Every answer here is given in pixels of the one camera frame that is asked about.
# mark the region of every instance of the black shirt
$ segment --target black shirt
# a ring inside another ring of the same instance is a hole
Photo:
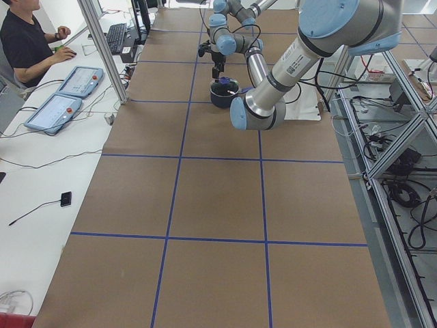
[[[53,54],[44,37],[40,23],[36,17],[32,16],[32,19],[34,25],[8,10],[1,26],[0,38],[3,51],[13,68],[29,68]],[[24,85],[34,87],[43,76],[30,80]]]

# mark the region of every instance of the person's hand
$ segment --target person's hand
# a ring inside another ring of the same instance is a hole
[[[66,26],[59,26],[57,28],[57,33],[59,35],[59,39],[63,40],[66,39],[71,34],[71,31]]]
[[[58,49],[52,56],[54,64],[64,62],[74,57],[76,57],[76,53],[67,46]]]

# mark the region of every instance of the keyboard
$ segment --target keyboard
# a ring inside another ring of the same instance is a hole
[[[126,23],[114,24],[109,27],[107,42],[113,55],[119,55],[122,53],[125,33]]]

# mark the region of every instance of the tablet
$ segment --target tablet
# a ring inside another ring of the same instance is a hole
[[[103,69],[87,66],[76,66],[57,90],[77,98],[87,98],[103,78]]]
[[[25,122],[27,128],[56,134],[81,108],[82,99],[66,94],[52,94]]]

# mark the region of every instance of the man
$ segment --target man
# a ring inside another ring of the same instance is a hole
[[[72,59],[76,53],[62,47],[54,54],[49,43],[66,39],[71,31],[58,27],[57,33],[44,33],[34,10],[40,9],[39,0],[3,0],[9,5],[8,13],[1,26],[0,38],[3,51],[14,69],[16,78],[26,85],[37,85],[47,70],[54,64]]]

